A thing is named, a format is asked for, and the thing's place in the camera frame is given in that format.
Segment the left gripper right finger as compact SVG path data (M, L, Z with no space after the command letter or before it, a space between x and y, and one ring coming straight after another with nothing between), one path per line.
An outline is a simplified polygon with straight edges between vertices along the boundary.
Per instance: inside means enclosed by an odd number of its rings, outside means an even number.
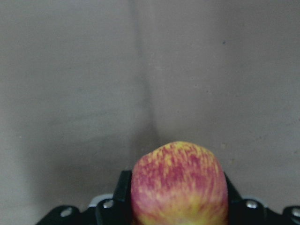
M243 198L225 173L228 189L229 225L264 225L266 209L254 198Z

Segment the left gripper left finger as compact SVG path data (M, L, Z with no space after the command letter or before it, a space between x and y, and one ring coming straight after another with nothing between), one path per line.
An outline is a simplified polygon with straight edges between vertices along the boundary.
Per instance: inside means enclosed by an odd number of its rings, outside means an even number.
M131 224L131 178L131 171L122 171L112 196L96 204L95 217L98 225Z

